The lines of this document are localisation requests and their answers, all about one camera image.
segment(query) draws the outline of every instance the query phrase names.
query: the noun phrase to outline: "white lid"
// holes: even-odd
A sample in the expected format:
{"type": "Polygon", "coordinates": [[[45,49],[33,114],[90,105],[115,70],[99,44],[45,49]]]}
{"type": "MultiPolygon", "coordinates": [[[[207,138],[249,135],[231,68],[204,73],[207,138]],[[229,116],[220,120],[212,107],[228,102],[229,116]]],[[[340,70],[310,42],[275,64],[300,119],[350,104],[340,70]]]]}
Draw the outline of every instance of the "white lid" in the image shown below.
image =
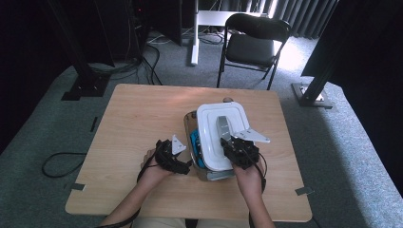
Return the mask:
{"type": "Polygon", "coordinates": [[[231,134],[249,128],[243,107],[235,102],[202,104],[197,111],[199,137],[204,164],[213,171],[232,169],[231,162],[224,156],[217,129],[217,118],[226,116],[231,134]]]}

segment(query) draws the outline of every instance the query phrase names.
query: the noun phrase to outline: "black stand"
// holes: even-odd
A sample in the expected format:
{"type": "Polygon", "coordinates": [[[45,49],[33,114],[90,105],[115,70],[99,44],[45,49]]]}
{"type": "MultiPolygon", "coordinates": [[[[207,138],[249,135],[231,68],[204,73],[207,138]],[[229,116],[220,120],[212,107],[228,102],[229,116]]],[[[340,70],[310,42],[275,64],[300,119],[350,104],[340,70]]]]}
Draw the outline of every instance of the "black stand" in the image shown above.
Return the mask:
{"type": "Polygon", "coordinates": [[[42,2],[42,7],[69,60],[78,73],[76,82],[70,92],[65,93],[62,101],[78,101],[82,96],[104,96],[110,75],[97,74],[89,67],[60,2],[58,0],[47,0],[47,2],[42,2]]]}
{"type": "Polygon", "coordinates": [[[311,107],[324,107],[331,109],[333,105],[329,102],[323,86],[317,86],[314,81],[308,84],[292,84],[296,93],[299,105],[311,107]]]}

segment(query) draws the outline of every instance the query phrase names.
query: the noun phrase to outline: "chair seat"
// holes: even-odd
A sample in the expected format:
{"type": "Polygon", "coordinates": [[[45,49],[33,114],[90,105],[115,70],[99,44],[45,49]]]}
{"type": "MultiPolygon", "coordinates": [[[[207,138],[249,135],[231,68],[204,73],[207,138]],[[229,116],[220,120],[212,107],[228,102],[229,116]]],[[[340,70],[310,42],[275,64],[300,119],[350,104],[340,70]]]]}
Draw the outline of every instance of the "chair seat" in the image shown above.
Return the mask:
{"type": "Polygon", "coordinates": [[[275,59],[274,43],[245,34],[233,34],[228,42],[226,58],[235,63],[270,67],[275,59]]]}

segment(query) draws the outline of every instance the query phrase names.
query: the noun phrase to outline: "cable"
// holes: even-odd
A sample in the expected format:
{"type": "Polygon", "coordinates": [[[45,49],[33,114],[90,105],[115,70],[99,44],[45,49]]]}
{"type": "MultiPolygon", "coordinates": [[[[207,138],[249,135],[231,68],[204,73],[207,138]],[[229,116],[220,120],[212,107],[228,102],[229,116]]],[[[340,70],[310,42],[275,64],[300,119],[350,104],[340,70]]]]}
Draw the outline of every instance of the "cable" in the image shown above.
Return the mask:
{"type": "Polygon", "coordinates": [[[145,78],[146,78],[148,84],[149,84],[149,85],[152,85],[151,82],[150,82],[150,77],[147,76],[148,73],[149,73],[149,71],[148,71],[148,67],[147,67],[147,64],[146,64],[146,63],[148,63],[148,62],[146,61],[145,58],[144,58],[144,63],[145,63],[145,64],[143,64],[142,67],[143,67],[144,70],[145,70],[145,78]]]}
{"type": "Polygon", "coordinates": [[[128,219],[126,219],[124,221],[121,221],[121,222],[118,222],[118,223],[115,223],[115,224],[110,224],[110,225],[97,226],[95,228],[119,228],[119,227],[124,227],[124,226],[130,224],[130,222],[132,222],[140,214],[141,209],[142,208],[140,208],[133,216],[131,216],[130,218],[128,218],[128,219]]]}
{"type": "MultiPolygon", "coordinates": [[[[186,30],[184,33],[182,33],[182,37],[183,37],[187,32],[189,32],[189,30],[191,30],[191,29],[193,29],[193,27],[192,27],[192,28],[189,28],[189,29],[186,30]]],[[[157,36],[157,37],[149,37],[149,38],[151,38],[151,40],[147,41],[147,43],[148,43],[148,44],[151,44],[151,45],[164,45],[164,44],[168,44],[169,42],[171,42],[171,40],[169,40],[168,38],[166,38],[164,35],[159,35],[159,36],[157,36]],[[155,40],[158,40],[158,39],[160,39],[160,38],[165,38],[165,39],[167,39],[167,40],[164,41],[164,42],[154,42],[155,40]]]]}
{"type": "Polygon", "coordinates": [[[114,67],[111,69],[101,69],[101,68],[97,68],[97,67],[93,67],[93,66],[91,66],[91,69],[94,72],[104,73],[104,74],[123,73],[123,72],[128,72],[128,71],[132,70],[133,67],[137,68],[139,66],[139,63],[137,61],[135,61],[134,59],[131,61],[132,62],[128,63],[127,65],[120,66],[120,67],[114,67]]]}
{"type": "Polygon", "coordinates": [[[266,177],[266,171],[267,171],[266,159],[263,158],[263,160],[264,160],[264,165],[265,165],[265,167],[266,167],[265,170],[264,170],[264,175],[263,175],[263,172],[261,172],[261,170],[260,170],[260,168],[258,167],[258,165],[252,160],[252,158],[248,155],[248,153],[245,151],[245,149],[242,148],[242,151],[243,151],[243,153],[245,153],[246,157],[248,157],[248,160],[249,160],[250,162],[252,162],[252,164],[258,169],[259,174],[260,174],[260,177],[261,177],[261,179],[263,180],[263,179],[266,177]]]}
{"type": "Polygon", "coordinates": [[[147,46],[150,47],[150,48],[153,48],[153,49],[155,49],[155,50],[157,51],[157,59],[156,59],[156,61],[155,61],[155,63],[154,63],[153,66],[151,66],[151,64],[149,64],[148,61],[144,58],[144,61],[148,64],[148,66],[149,66],[149,67],[151,68],[151,70],[152,70],[152,71],[151,71],[151,83],[152,83],[152,85],[155,85],[155,84],[154,84],[154,75],[155,75],[155,77],[157,78],[158,82],[159,82],[160,85],[162,86],[163,83],[161,82],[160,78],[158,77],[157,72],[155,72],[155,66],[157,65],[158,61],[160,60],[160,51],[159,51],[156,47],[152,47],[152,46],[149,45],[149,44],[147,44],[147,46]]]}
{"type": "Polygon", "coordinates": [[[267,174],[267,161],[266,161],[266,159],[263,157],[262,154],[259,153],[259,155],[263,158],[263,161],[264,161],[264,176],[263,176],[263,177],[266,177],[266,174],[267,174]]]}
{"type": "Polygon", "coordinates": [[[132,75],[134,75],[134,74],[137,75],[137,72],[138,72],[138,71],[139,71],[139,70],[136,68],[133,72],[131,72],[131,73],[125,75],[125,76],[122,76],[122,77],[119,77],[119,78],[112,78],[112,77],[111,77],[109,80],[122,80],[122,79],[128,78],[128,77],[130,77],[130,76],[132,76],[132,75]]]}
{"type": "Polygon", "coordinates": [[[44,163],[42,164],[42,173],[47,176],[48,178],[52,178],[52,179],[57,179],[57,178],[63,178],[69,174],[71,174],[72,172],[74,172],[75,170],[77,170],[81,165],[83,165],[84,160],[81,161],[77,166],[75,166],[73,169],[71,169],[70,171],[67,171],[64,174],[59,174],[59,175],[52,175],[50,173],[48,173],[45,169],[45,166],[48,164],[48,162],[53,159],[56,156],[60,156],[60,155],[79,155],[79,156],[86,156],[86,153],[72,153],[72,152],[60,152],[60,153],[56,153],[56,154],[52,154],[50,155],[47,159],[45,159],[44,163]]]}
{"type": "Polygon", "coordinates": [[[223,38],[222,34],[219,34],[219,33],[204,34],[204,36],[207,36],[207,35],[218,36],[218,37],[220,37],[220,40],[219,41],[210,41],[210,40],[201,38],[200,35],[199,35],[199,40],[202,41],[205,44],[208,44],[208,45],[221,45],[221,44],[223,44],[223,39],[224,38],[223,38]]]}

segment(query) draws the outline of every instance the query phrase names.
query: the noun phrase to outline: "black folding chair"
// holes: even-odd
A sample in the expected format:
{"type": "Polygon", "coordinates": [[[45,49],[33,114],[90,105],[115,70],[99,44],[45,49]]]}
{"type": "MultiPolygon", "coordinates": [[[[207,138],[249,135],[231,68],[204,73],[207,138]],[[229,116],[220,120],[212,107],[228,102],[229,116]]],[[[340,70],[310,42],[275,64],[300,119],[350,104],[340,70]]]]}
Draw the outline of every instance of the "black folding chair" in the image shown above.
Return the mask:
{"type": "Polygon", "coordinates": [[[220,87],[224,66],[265,72],[262,80],[274,66],[267,86],[269,90],[276,73],[279,55],[290,37],[290,25],[282,20],[235,13],[227,19],[224,32],[217,87],[220,87]],[[236,33],[232,34],[228,41],[228,32],[232,30],[236,33]],[[274,41],[280,42],[278,50],[275,50],[274,41]]]}

